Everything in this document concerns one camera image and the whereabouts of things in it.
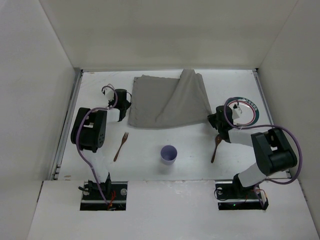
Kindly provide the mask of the white plate green rim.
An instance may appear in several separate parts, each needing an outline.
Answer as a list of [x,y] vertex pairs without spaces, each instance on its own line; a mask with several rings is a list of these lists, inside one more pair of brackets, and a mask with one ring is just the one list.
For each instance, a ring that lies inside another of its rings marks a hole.
[[260,117],[260,112],[255,103],[245,97],[233,97],[226,101],[226,106],[230,107],[233,112],[233,105],[239,103],[242,115],[238,119],[233,119],[233,125],[238,127],[250,127],[256,124]]

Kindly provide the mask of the grey cloth placemat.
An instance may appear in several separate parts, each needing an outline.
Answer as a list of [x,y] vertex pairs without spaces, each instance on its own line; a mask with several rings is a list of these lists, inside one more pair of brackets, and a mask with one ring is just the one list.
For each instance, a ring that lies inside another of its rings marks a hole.
[[193,69],[179,78],[135,77],[128,124],[140,129],[168,129],[200,124],[212,114],[204,80]]

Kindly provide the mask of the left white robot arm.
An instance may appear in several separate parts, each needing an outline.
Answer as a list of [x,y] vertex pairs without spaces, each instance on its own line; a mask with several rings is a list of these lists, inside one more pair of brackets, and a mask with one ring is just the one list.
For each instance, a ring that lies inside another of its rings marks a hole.
[[113,92],[113,98],[108,101],[108,105],[106,107],[79,108],[70,134],[71,143],[76,146],[78,154],[89,166],[95,180],[88,181],[87,186],[80,188],[81,191],[100,194],[105,201],[116,196],[115,190],[112,189],[111,177],[108,175],[105,180],[101,180],[93,161],[85,157],[84,151],[95,154],[103,146],[106,138],[107,111],[118,110],[118,120],[122,121],[132,104],[127,99],[127,96],[131,96],[131,94],[126,89],[115,89],[108,84],[101,89],[101,92],[105,94],[106,90]]

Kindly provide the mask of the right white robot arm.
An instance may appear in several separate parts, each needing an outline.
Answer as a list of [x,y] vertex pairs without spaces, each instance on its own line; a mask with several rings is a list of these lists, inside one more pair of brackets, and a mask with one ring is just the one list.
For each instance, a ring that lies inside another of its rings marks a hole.
[[250,192],[256,193],[258,185],[275,173],[293,167],[298,167],[298,172],[301,170],[301,147],[288,129],[270,124],[235,125],[233,111],[226,104],[216,107],[216,112],[208,115],[207,120],[218,132],[216,145],[224,141],[251,147],[254,152],[254,164],[237,173],[228,185],[230,197],[240,199]]

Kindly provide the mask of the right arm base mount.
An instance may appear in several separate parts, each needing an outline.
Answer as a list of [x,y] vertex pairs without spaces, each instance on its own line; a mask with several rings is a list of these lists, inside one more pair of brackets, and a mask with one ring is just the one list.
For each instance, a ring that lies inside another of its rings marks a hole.
[[265,211],[269,207],[267,194],[259,185],[236,189],[232,181],[217,181],[215,183],[214,196],[220,211]]

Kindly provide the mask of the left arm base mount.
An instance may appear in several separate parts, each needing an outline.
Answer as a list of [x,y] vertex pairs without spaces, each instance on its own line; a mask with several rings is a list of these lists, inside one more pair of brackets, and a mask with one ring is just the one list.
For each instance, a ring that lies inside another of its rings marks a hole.
[[80,211],[125,211],[127,207],[128,182],[109,181],[98,185],[87,181],[78,189],[82,192]]

